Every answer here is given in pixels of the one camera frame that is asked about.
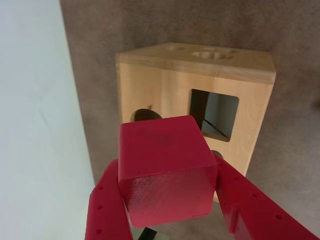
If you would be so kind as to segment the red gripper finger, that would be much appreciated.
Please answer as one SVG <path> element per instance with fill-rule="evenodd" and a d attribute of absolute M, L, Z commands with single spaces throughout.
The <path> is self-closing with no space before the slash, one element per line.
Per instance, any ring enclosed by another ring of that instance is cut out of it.
<path fill-rule="evenodd" d="M 225 224 L 237 240 L 316 240 L 279 205 L 217 154 L 216 193 Z"/>
<path fill-rule="evenodd" d="M 85 240 L 133 239 L 119 188 L 118 167 L 118 160 L 112 160 L 89 196 Z"/>

